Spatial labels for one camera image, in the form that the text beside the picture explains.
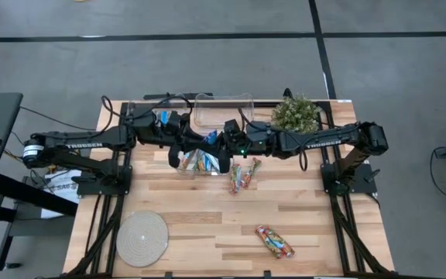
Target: wooden table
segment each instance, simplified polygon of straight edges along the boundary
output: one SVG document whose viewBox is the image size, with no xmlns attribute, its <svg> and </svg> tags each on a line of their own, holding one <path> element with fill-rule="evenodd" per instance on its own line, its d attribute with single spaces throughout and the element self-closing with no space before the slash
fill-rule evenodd
<svg viewBox="0 0 446 279">
<path fill-rule="evenodd" d="M 113 102 L 116 112 L 120 101 Z M 336 125 L 355 122 L 351 102 L 331 101 Z M 221 120 L 235 118 L 229 108 L 212 108 L 209 115 Z M 269 121 L 271 108 L 255 108 L 255 120 Z M 98 128 L 109 113 L 103 108 Z M 351 149 L 340 146 L 342 156 Z M 262 166 L 248 190 L 228 193 L 229 177 L 178 174 L 167 162 L 168 149 L 138 145 L 132 153 L 134 176 L 125 198 L 122 221 L 133 212 L 152 210 L 165 219 L 170 231 L 168 249 L 150 267 L 130 267 L 118 254 L 113 276 L 273 276 L 340 275 L 341 262 L 329 197 L 323 192 L 319 149 L 307 151 L 309 169 L 303 172 L 298 157 L 280 160 L 260 157 Z M 91 158 L 111 157 L 111 151 L 96 149 Z M 250 166 L 251 157 L 235 162 Z M 379 262 L 393 269 L 378 205 L 367 195 L 351 195 L 359 236 Z M 96 196 L 82 198 L 78 206 L 63 272 L 75 267 L 84 255 Z M 96 218 L 91 242 L 95 238 Z M 269 225 L 296 250 L 294 258 L 276 260 L 254 230 Z M 352 243 L 345 235 L 351 269 L 355 270 Z M 109 239 L 102 249 L 100 271 L 105 270 Z"/>
</svg>

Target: potted plant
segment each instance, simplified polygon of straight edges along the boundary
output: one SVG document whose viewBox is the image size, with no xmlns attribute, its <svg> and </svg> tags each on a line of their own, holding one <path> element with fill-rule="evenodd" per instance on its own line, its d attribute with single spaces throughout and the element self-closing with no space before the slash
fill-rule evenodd
<svg viewBox="0 0 446 279">
<path fill-rule="evenodd" d="M 317 130 L 317 113 L 320 109 L 305 96 L 285 98 L 273 110 L 273 125 L 294 131 L 295 133 L 311 133 Z"/>
</svg>

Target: woven mat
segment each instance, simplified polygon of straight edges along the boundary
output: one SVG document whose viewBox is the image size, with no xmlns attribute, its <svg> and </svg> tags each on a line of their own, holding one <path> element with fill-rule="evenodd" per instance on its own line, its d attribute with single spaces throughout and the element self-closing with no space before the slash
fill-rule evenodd
<svg viewBox="0 0 446 279">
<path fill-rule="evenodd" d="M 154 264 L 168 247 L 168 227 L 155 212 L 134 212 L 126 219 L 116 239 L 118 254 L 133 267 Z"/>
</svg>

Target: rope coaster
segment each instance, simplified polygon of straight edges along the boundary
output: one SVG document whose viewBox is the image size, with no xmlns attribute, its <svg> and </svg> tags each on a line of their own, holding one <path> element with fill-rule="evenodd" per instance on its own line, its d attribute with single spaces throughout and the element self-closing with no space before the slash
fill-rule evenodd
<svg viewBox="0 0 446 279">
<path fill-rule="evenodd" d="M 155 212 L 134 212 L 118 231 L 116 249 L 127 264 L 147 267 L 154 264 L 168 247 L 168 227 Z"/>
</svg>

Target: floor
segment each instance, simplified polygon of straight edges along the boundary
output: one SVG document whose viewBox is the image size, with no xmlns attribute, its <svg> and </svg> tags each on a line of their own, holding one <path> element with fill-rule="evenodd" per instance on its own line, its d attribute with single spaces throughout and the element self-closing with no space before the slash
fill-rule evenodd
<svg viewBox="0 0 446 279">
<path fill-rule="evenodd" d="M 401 274 L 446 277 L 446 197 L 431 183 L 433 148 L 446 145 L 446 1 L 317 0 L 329 68 L 317 40 L 129 40 L 130 35 L 312 33 L 306 0 L 0 0 L 0 92 L 24 94 L 22 105 L 65 122 L 94 127 L 101 95 L 210 91 L 280 97 L 289 87 L 309 98 L 352 99 L 358 119 L 384 126 L 390 150 L 372 158 L 383 221 Z M 339 33 L 415 32 L 420 37 L 338 38 Z M 77 42 L 75 36 L 120 36 Z M 60 42 L 12 43 L 5 37 L 60 36 Z M 334 88 L 324 85 L 332 79 Z M 65 130 L 20 112 L 13 131 Z M 7 148 L 21 153 L 15 138 Z M 24 167 L 3 158 L 15 179 Z M 446 160 L 434 173 L 446 191 Z M 0 241 L 5 224 L 0 222 Z M 23 262 L 0 278 L 56 276 L 69 236 L 19 238 L 9 260 Z"/>
</svg>

